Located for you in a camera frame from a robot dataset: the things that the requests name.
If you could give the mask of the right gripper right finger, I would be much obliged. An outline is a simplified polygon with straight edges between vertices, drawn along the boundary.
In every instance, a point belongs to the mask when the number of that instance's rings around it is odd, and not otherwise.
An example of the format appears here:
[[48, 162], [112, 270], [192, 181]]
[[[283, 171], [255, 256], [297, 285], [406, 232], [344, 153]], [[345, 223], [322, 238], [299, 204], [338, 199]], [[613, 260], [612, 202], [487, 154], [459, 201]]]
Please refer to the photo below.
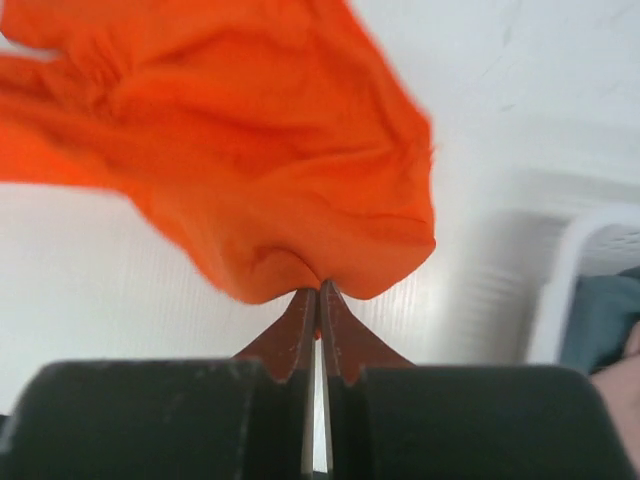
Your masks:
[[331, 283], [318, 296], [332, 479], [631, 479], [587, 378], [556, 366], [418, 366]]

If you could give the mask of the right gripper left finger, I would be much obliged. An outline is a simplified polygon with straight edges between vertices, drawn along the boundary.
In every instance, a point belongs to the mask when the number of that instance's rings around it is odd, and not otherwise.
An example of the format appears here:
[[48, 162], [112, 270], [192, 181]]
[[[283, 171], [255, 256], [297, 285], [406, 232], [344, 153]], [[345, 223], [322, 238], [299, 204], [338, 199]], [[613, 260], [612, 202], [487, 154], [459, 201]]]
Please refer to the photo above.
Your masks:
[[1, 421], [5, 479], [309, 479], [318, 295], [223, 359], [60, 361]]

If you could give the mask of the pink t shirt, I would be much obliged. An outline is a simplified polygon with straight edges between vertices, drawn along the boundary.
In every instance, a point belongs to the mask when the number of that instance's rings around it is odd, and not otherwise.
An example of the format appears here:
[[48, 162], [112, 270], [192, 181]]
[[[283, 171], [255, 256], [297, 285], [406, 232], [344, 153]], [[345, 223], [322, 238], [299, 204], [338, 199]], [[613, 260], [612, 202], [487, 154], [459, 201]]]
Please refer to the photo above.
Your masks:
[[591, 376], [603, 397], [624, 449], [639, 473], [639, 324], [623, 349], [622, 358]]

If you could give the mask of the orange t shirt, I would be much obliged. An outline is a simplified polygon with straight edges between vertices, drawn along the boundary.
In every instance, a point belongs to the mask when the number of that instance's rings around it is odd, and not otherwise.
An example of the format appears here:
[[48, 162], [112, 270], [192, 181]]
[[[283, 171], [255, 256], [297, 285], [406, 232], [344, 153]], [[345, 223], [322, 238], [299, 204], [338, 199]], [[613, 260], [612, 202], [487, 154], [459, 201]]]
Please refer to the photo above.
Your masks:
[[344, 1], [7, 1], [1, 177], [113, 190], [211, 283], [372, 298], [435, 247], [431, 126]]

